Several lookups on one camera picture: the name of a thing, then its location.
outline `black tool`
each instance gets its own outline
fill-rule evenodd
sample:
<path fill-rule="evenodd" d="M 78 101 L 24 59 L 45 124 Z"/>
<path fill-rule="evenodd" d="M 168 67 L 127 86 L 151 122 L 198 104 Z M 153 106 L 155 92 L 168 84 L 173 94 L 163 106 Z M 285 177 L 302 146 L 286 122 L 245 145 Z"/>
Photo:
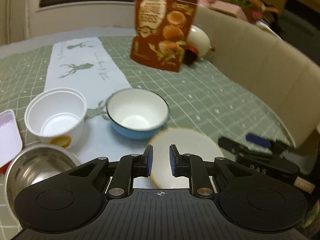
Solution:
<path fill-rule="evenodd" d="M 204 162 L 175 145 L 169 152 L 188 189 L 132 188 L 151 173 L 152 146 L 119 162 L 100 157 L 22 190 L 14 239 L 306 239 L 294 229 L 307 208 L 294 187 L 222 157 Z"/>
<path fill-rule="evenodd" d="M 278 152 L 276 154 L 267 154 L 249 150 L 246 146 L 226 137 L 219 138 L 218 145 L 233 153 L 237 163 L 283 182 L 293 184 L 299 174 L 299 167 L 282 158 Z"/>
<path fill-rule="evenodd" d="M 252 142 L 264 148 L 268 148 L 273 154 L 281 155 L 284 152 L 296 153 L 295 148 L 291 147 L 290 145 L 287 145 L 286 143 L 280 140 L 274 141 L 266 139 L 253 133 L 247 133 L 245 138 L 248 142 Z"/>

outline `red snack bag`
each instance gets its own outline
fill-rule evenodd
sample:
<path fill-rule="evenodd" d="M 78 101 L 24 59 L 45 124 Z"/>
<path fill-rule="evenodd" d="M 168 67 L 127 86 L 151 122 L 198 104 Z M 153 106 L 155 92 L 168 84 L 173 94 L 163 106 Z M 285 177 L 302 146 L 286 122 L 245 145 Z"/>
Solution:
<path fill-rule="evenodd" d="M 136 0 L 131 59 L 178 72 L 197 0 Z"/>

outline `enamel bowl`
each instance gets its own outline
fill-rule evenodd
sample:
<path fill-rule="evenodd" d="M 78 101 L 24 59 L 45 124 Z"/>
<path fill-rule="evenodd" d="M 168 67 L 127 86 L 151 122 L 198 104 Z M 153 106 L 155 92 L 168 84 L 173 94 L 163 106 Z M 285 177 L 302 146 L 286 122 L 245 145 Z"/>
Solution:
<path fill-rule="evenodd" d="M 110 96 L 106 107 L 112 127 L 130 139 L 151 138 L 169 118 L 166 101 L 143 89 L 119 90 Z"/>

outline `metal pot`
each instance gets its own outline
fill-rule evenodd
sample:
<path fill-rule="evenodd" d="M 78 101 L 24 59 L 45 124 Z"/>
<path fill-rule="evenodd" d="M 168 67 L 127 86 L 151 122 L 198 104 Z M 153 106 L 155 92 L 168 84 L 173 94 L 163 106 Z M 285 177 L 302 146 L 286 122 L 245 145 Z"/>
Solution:
<path fill-rule="evenodd" d="M 22 150 L 10 163 L 4 177 L 5 201 L 16 218 L 14 200 L 24 188 L 79 166 L 76 156 L 51 144 L 35 144 Z"/>

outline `white plate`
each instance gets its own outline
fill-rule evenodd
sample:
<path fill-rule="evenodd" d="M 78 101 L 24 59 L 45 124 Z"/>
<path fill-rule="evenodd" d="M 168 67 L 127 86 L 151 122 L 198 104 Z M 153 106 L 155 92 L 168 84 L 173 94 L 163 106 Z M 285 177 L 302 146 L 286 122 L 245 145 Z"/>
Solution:
<path fill-rule="evenodd" d="M 223 157 L 219 148 L 208 136 L 185 128 L 168 128 L 156 134 L 149 142 L 153 146 L 151 178 L 159 188 L 188 188 L 189 179 L 172 176 L 169 160 L 169 146 L 175 144 L 179 153 L 192 153 L 204 161 L 213 162 Z"/>

